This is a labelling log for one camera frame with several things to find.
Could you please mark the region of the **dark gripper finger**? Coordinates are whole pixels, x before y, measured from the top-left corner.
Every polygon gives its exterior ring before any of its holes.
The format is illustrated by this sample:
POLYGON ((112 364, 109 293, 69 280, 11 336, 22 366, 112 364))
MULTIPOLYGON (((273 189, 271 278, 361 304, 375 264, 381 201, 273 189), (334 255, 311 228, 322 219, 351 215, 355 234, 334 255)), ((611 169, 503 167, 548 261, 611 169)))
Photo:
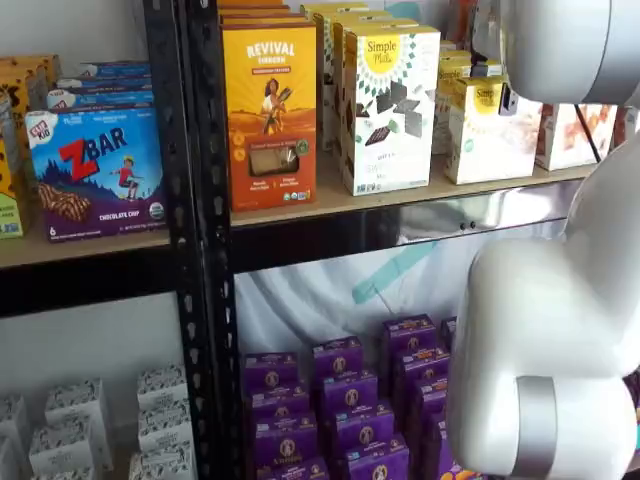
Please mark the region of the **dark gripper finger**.
POLYGON ((471 52, 471 78, 484 78, 501 75, 501 61, 471 52))
POLYGON ((502 117, 515 116, 518 112, 518 102, 518 94, 507 82, 503 82, 499 104, 499 115, 502 117))

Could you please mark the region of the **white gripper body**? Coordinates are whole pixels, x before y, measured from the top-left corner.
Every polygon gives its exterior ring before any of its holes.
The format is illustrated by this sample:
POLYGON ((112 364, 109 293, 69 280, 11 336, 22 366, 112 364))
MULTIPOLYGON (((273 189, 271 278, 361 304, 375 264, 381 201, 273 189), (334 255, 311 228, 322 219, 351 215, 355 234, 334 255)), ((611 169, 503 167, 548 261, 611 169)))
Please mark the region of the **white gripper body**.
POLYGON ((481 56, 502 55, 500 0, 478 0, 475 3, 471 48, 481 56))

